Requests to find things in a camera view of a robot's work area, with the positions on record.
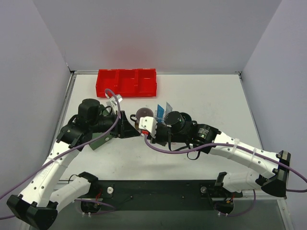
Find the green metal tray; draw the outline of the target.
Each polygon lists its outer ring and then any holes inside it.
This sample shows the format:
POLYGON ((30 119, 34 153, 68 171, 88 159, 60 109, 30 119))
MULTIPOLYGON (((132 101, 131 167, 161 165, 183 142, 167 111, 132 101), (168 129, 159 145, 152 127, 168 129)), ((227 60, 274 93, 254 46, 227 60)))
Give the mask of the green metal tray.
MULTIPOLYGON (((111 106, 104 107, 103 105, 101 105, 100 107, 101 107, 101 113, 100 113, 99 116, 107 116, 107 115, 111 115, 113 113, 113 109, 112 109, 111 106)), ((96 150, 100 146, 102 146, 105 143, 109 142, 112 138, 113 138, 112 135, 110 133, 108 133, 103 138, 100 138, 97 141, 92 142, 91 144, 89 144, 89 146, 90 146, 90 148, 92 150, 96 150)))

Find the translucent purple cup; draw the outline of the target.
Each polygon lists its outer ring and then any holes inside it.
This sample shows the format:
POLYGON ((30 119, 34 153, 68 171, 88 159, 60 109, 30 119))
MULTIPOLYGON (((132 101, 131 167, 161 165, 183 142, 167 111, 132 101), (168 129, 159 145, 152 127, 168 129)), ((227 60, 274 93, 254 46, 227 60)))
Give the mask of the translucent purple cup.
POLYGON ((153 117, 154 113, 151 109, 147 108, 147 107, 143 107, 137 110, 136 114, 132 114, 130 115, 130 120, 138 123, 141 117, 153 117))

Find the white toothpaste tube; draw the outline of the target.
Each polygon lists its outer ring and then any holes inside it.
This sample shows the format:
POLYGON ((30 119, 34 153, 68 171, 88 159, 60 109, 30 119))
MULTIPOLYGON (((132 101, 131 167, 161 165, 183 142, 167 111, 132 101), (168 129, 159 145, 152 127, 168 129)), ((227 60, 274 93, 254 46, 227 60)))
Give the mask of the white toothpaste tube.
POLYGON ((173 111, 173 107, 168 102, 166 102, 165 114, 167 115, 167 114, 169 114, 172 111, 173 111))

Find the red plastic divided bin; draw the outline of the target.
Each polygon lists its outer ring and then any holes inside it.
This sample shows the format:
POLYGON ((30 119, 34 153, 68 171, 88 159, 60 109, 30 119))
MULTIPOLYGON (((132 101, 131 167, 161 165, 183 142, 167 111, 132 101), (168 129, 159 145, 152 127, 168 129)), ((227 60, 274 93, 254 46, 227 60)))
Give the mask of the red plastic divided bin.
POLYGON ((155 97, 156 69, 101 69, 96 79, 96 96, 105 98, 106 88, 123 98, 155 97))

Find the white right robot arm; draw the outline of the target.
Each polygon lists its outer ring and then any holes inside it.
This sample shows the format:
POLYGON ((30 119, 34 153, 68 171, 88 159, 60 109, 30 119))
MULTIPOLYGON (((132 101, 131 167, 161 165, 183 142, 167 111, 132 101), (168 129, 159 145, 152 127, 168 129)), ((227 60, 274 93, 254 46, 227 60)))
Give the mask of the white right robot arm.
POLYGON ((162 123, 144 117, 140 127, 149 133, 148 139, 153 144, 184 143, 192 151, 224 157, 248 168, 248 171, 219 173, 216 186, 229 192, 261 189, 271 196, 286 196, 291 154, 284 150, 276 153, 252 147, 217 128, 185 119, 177 111, 169 113, 162 123))

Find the blue toothpaste tube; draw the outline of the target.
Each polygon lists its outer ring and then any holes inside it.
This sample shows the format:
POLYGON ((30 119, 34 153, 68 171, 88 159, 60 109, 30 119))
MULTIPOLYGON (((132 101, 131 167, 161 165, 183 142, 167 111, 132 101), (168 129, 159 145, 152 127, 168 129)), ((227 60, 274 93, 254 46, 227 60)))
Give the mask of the blue toothpaste tube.
POLYGON ((165 110, 161 105, 157 105, 156 117, 162 119, 164 117, 165 110))

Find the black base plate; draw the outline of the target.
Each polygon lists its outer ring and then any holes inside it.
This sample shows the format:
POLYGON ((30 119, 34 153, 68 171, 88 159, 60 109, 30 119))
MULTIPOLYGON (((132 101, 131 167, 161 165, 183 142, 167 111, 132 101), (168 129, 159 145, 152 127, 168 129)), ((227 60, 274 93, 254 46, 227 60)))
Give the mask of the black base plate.
POLYGON ((119 211, 204 211, 213 201, 243 194, 215 186, 215 180, 99 180, 81 198, 100 199, 119 211))

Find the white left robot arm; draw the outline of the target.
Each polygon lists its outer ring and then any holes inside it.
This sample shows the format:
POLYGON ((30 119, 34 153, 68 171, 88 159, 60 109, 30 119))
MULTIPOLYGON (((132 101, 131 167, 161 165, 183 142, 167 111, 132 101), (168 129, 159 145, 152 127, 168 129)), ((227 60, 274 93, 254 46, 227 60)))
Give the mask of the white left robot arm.
POLYGON ((63 126, 43 166, 31 176, 31 182, 18 195, 11 195, 7 206, 23 222, 38 230, 47 230, 58 213, 82 195, 93 197, 98 193, 98 178, 82 172, 76 179, 61 189, 54 188, 69 164, 85 145, 89 145, 110 134, 114 138, 139 136, 120 109, 121 96, 111 97, 106 107, 96 99, 84 99, 78 113, 63 126))

